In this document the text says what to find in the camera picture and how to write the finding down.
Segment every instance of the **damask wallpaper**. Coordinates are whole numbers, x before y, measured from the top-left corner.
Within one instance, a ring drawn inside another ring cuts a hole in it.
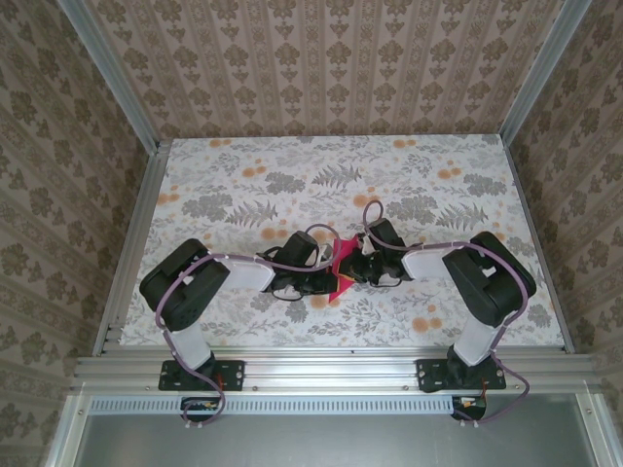
[[[161,138],[495,133],[563,0],[87,0]]]
[[[0,2],[0,465],[45,458],[146,155],[55,1]]]
[[[511,152],[568,325],[623,434],[623,1],[593,1]]]

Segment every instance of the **cloth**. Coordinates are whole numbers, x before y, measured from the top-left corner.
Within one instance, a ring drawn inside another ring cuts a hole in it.
[[[407,244],[495,233],[538,284],[502,344],[563,344],[497,135],[175,140],[122,344],[164,343],[138,283],[187,238],[215,252],[247,255],[282,245],[317,222],[352,238],[362,232],[363,206],[374,198]],[[333,239],[320,229],[312,234],[320,243]],[[384,289],[355,284],[331,303],[326,296],[286,303],[270,294],[223,291],[201,323],[212,345],[447,346],[467,317],[454,283],[430,279]]]

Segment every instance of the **red cloth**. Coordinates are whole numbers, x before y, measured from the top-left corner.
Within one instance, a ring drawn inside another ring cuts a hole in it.
[[[354,280],[346,279],[345,277],[340,276],[338,274],[338,270],[340,269],[340,262],[342,261],[342,259],[352,253],[352,250],[354,250],[358,246],[359,242],[357,240],[357,235],[355,235],[350,240],[342,240],[342,251],[340,251],[340,256],[336,258],[335,262],[331,267],[331,271],[333,271],[333,273],[338,277],[338,291],[329,295],[329,303],[340,297],[343,293],[345,293],[346,290],[348,290],[348,287],[354,284]],[[335,239],[333,240],[333,251],[335,251],[337,247],[338,240]]]

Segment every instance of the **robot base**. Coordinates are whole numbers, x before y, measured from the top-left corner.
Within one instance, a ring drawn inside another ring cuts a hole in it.
[[[430,358],[416,360],[416,376],[422,392],[436,392],[441,390],[482,390],[505,389],[506,379],[504,371],[491,358],[483,360],[475,367],[462,368],[463,377],[455,377],[451,371],[449,360],[445,358]]]
[[[223,391],[241,391],[244,383],[242,360],[213,360],[196,371],[209,377]],[[186,373],[175,360],[166,360],[160,373],[158,388],[161,391],[213,391],[209,384]]]

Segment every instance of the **purple cable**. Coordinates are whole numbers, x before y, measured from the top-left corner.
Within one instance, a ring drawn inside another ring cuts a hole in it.
[[[226,254],[223,254],[223,253],[218,253],[218,254],[207,255],[207,256],[204,256],[202,258],[199,258],[196,262],[192,263],[186,270],[184,270],[181,274],[179,274],[177,279],[175,279],[173,281],[173,283],[170,285],[170,287],[168,289],[166,289],[165,294],[160,299],[160,301],[158,303],[158,306],[156,307],[156,316],[155,316],[156,326],[163,332],[163,336],[165,337],[166,344],[170,348],[171,354],[173,355],[173,357],[175,358],[175,360],[177,361],[179,366],[182,367],[187,373],[193,375],[194,377],[197,377],[197,378],[201,379],[202,381],[207,382],[212,387],[212,389],[214,389],[218,393],[219,399],[220,399],[219,407],[216,410],[216,412],[214,413],[214,415],[211,418],[209,418],[206,422],[201,422],[201,423],[195,423],[195,422],[192,422],[191,420],[188,419],[188,408],[190,406],[192,406],[193,404],[187,405],[184,408],[184,411],[183,411],[183,414],[182,414],[182,418],[184,419],[184,421],[186,421],[186,425],[187,426],[190,426],[191,424],[195,424],[196,426],[201,427],[201,426],[206,425],[208,423],[212,423],[214,420],[216,420],[216,418],[218,418],[218,416],[225,410],[225,401],[226,401],[225,393],[209,377],[206,377],[206,376],[202,375],[201,373],[196,372],[195,370],[190,368],[186,364],[186,362],[184,362],[184,359],[177,352],[177,349],[175,348],[175,344],[173,343],[173,341],[172,341],[172,339],[170,337],[170,331],[166,328],[166,325],[165,325],[165,323],[163,322],[163,319],[162,319],[163,309],[165,308],[166,302],[168,301],[168,299],[170,299],[170,297],[173,294],[173,292],[175,291],[175,289],[177,289],[177,287],[179,287],[179,285],[184,281],[184,279],[186,277],[188,277],[191,273],[193,273],[193,271],[195,269],[197,269],[199,266],[201,266],[201,265],[203,265],[203,264],[205,264],[205,263],[207,263],[208,261],[211,261],[211,260],[232,259],[232,260],[239,260],[239,261],[247,261],[249,263],[258,263],[260,265],[267,266],[268,268],[278,267],[280,269],[293,270],[295,272],[314,272],[314,271],[317,271],[317,270],[327,269],[327,268],[329,268],[333,264],[333,262],[336,260],[336,258],[339,257],[340,252],[342,251],[342,239],[340,238],[340,235],[338,234],[338,232],[335,229],[333,229],[330,226],[326,226],[324,224],[313,224],[312,226],[308,227],[306,232],[310,231],[311,229],[315,229],[317,227],[321,227],[323,229],[327,229],[338,240],[336,251],[334,252],[334,254],[331,257],[331,259],[327,263],[325,263],[324,265],[317,266],[315,268],[297,268],[297,267],[294,267],[294,266],[278,265],[276,263],[272,263],[270,261],[266,261],[266,260],[263,260],[262,258],[258,258],[258,257],[250,257],[250,256],[243,256],[243,255],[226,255]]]
[[[521,279],[519,274],[508,264],[508,262],[500,258],[496,253],[488,250],[487,248],[483,248],[480,245],[474,245],[473,243],[469,243],[468,241],[451,241],[451,242],[433,243],[430,245],[417,245],[417,246],[395,246],[390,243],[386,243],[382,241],[370,231],[370,228],[368,226],[368,209],[373,204],[378,205],[380,208],[379,217],[377,219],[381,219],[383,217],[383,213],[384,213],[383,204],[377,199],[368,202],[368,204],[366,204],[366,207],[363,209],[363,230],[365,231],[366,234],[368,234],[368,236],[370,236],[370,238],[372,238],[374,241],[379,243],[381,246],[384,246],[385,248],[388,248],[388,249],[397,250],[397,251],[436,250],[436,249],[444,249],[444,248],[453,248],[456,246],[471,248],[472,250],[476,250],[477,252],[485,256],[488,256],[489,258],[494,260],[496,263],[498,263],[500,266],[505,268],[508,271],[508,273],[513,277],[513,279],[515,279],[515,282],[517,282],[519,290],[522,294],[522,304],[515,314],[513,314],[512,316],[504,320],[504,322],[502,323],[501,329],[497,333],[497,336],[495,336],[494,341],[489,346],[489,353],[491,355],[491,358],[495,361],[495,363],[500,368],[502,368],[502,370],[512,375],[513,377],[517,378],[518,380],[520,380],[526,386],[526,388],[524,389],[524,392],[522,392],[517,399],[515,399],[512,403],[506,406],[503,410],[499,411],[498,413],[494,413],[493,415],[486,416],[485,418],[482,418],[478,421],[474,420],[466,413],[463,413],[461,411],[455,411],[459,415],[463,416],[465,419],[472,421],[474,424],[488,423],[488,422],[498,419],[505,413],[510,412],[517,404],[519,404],[522,400],[526,398],[526,396],[528,396],[528,393],[530,392],[530,384],[528,383],[527,379],[525,379],[518,373],[513,372],[512,370],[510,370],[508,367],[506,367],[504,364],[502,364],[499,361],[499,359],[495,355],[495,348],[501,341],[502,337],[504,336],[504,333],[506,333],[506,329],[508,329],[508,326],[511,323],[513,323],[515,320],[517,320],[524,313],[524,311],[526,311],[526,308],[528,307],[528,298],[529,298],[528,289],[526,288],[524,281]]]

